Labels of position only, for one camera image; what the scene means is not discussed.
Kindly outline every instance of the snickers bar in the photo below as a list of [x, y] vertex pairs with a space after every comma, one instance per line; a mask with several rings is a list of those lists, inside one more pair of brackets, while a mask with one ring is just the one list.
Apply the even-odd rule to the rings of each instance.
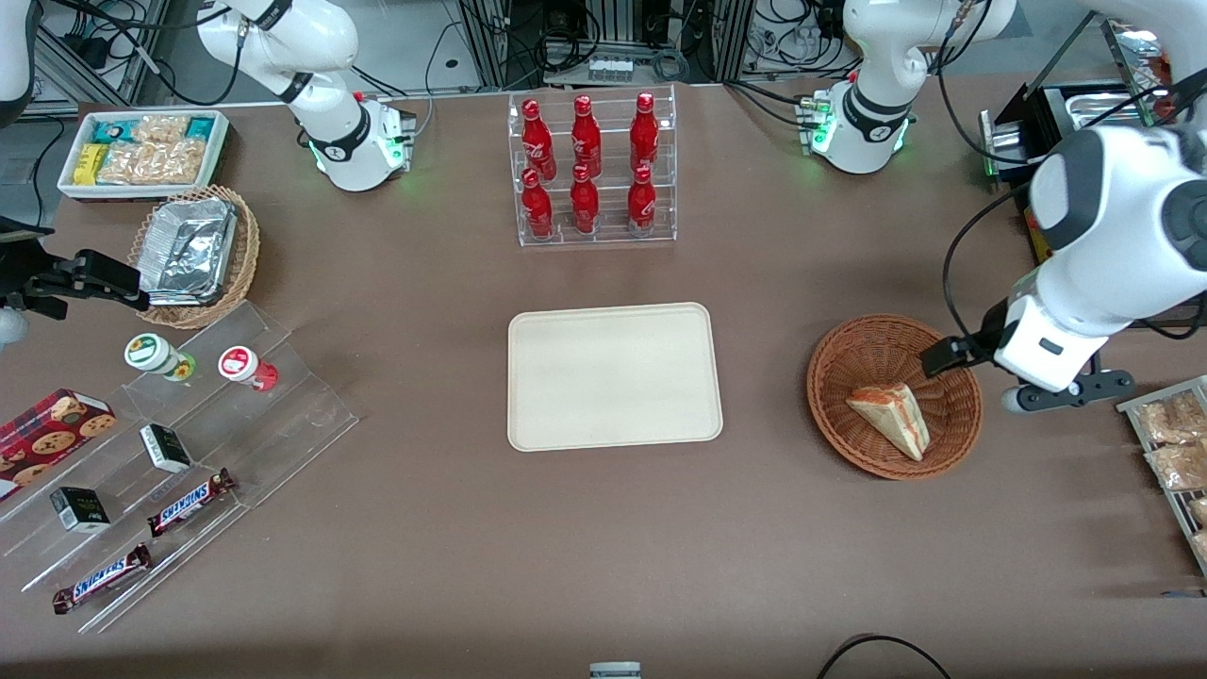
[[231, 473], [228, 473], [223, 467], [221, 472], [210, 476], [205, 484], [193, 488], [191, 493], [175, 503], [171, 503], [168, 505], [168, 509], [163, 510], [158, 515], [147, 519], [147, 523], [151, 526], [151, 537], [158, 538], [159, 535], [163, 535], [169, 528], [183, 522], [197, 510], [208, 505], [211, 501], [214, 501], [214, 498], [217, 498], [234, 487], [235, 482], [231, 479]]
[[151, 566], [151, 552], [140, 544], [133, 552], [76, 583], [75, 587], [54, 592], [54, 614], [63, 615], [105, 587], [112, 587], [122, 578], [138, 570], [150, 570]]

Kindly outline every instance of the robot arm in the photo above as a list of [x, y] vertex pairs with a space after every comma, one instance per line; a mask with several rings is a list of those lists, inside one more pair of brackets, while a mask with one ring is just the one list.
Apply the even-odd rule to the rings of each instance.
[[205, 48], [290, 106], [336, 186], [366, 191], [408, 166], [398, 111], [358, 100], [336, 72], [360, 49], [348, 12], [326, 0], [228, 0], [203, 5], [198, 18], [225, 7], [234, 11], [198, 27]]
[[[1162, 46], [1177, 81], [1189, 89], [1177, 95], [1202, 98], [1207, 46], [1197, 34], [1207, 25], [1207, 5], [1083, 4], [1166, 29], [1159, 34]], [[1015, 283], [1010, 297], [986, 314], [980, 332], [949, 336], [927, 351], [927, 375], [992, 361], [1025, 384], [1025, 393], [1004, 399], [1008, 409], [1024, 411], [1130, 392], [1126, 374], [1103, 379], [1097, 373], [1098, 350], [1135, 320], [1207, 289], [1207, 131], [1203, 118], [1188, 117], [1153, 129], [1081, 129], [1057, 144], [1030, 186], [1053, 257]]]
[[[812, 152], [852, 174], [888, 163], [905, 131], [914, 99], [928, 64], [921, 47], [939, 47], [996, 37], [1014, 16], [1015, 0], [847, 0], [842, 25], [859, 45], [858, 78], [817, 92], [829, 112], [815, 113], [821, 125]], [[980, 30], [973, 36], [973, 30]]]

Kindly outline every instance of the brown table surface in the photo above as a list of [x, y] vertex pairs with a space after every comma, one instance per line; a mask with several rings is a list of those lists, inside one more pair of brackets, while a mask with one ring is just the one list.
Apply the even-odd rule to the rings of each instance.
[[[952, 89], [972, 121], [1021, 80]], [[934, 84], [873, 176], [801, 157], [722, 87], [677, 94], [680, 240], [623, 251], [519, 247], [503, 95], [441, 99], [414, 171], [363, 194], [315, 171], [285, 107], [227, 109], [221, 180], [263, 233], [251, 298], [363, 421], [100, 636], [4, 583], [0, 675], [572, 678], [631, 658], [651, 679], [811, 677], [884, 632], [956, 677], [1202, 677], [1207, 601], [1159, 598], [1202, 581], [1110, 406], [1010, 416], [1009, 376], [979, 369], [980, 444], [921, 484], [851, 467], [803, 408], [842, 320], [954, 329], [940, 262], [991, 193]], [[49, 248], [124, 256], [146, 211], [64, 199]], [[958, 303], [979, 317], [1028, 265], [993, 213], [957, 256]], [[717, 440], [511, 449], [512, 316], [681, 300], [712, 315]], [[135, 376], [119, 347], [153, 328], [99, 300], [31, 320], [0, 355], [0, 421], [58, 387], [109, 394]], [[1207, 373], [1201, 349], [1133, 330], [1104, 357], [1155, 388]], [[929, 675], [857, 655], [845, 677]]]

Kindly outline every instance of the white tray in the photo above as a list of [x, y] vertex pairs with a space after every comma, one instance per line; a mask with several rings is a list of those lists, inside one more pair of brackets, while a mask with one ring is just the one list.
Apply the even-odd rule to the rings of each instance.
[[694, 302], [520, 314], [507, 364], [507, 439], [521, 452], [721, 434], [712, 324]]
[[[97, 130], [98, 123], [128, 121], [141, 118], [145, 115], [214, 118], [214, 127], [210, 129], [209, 139], [205, 140], [205, 154], [202, 156], [202, 168], [197, 171], [196, 181], [192, 183], [150, 183], [138, 186], [113, 183], [82, 185], [71, 182], [76, 160], [80, 158], [80, 150], [83, 148], [84, 144], [92, 141], [92, 135]], [[209, 186], [210, 180], [214, 177], [214, 171], [217, 169], [218, 158], [222, 154], [222, 144], [226, 141], [228, 127], [227, 117], [212, 109], [147, 109], [88, 113], [80, 121], [80, 129], [76, 131], [75, 141], [71, 142], [71, 151], [68, 152], [68, 159], [63, 163], [63, 171], [59, 172], [59, 191], [64, 195], [77, 200], [133, 200], [139, 198], [164, 198], [183, 193], [189, 188]]]

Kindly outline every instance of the red cookie box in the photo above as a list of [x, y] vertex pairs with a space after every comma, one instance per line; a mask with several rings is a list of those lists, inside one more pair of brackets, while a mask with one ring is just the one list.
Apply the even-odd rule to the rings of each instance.
[[0, 501], [28, 486], [116, 422], [104, 402], [59, 390], [0, 426]]

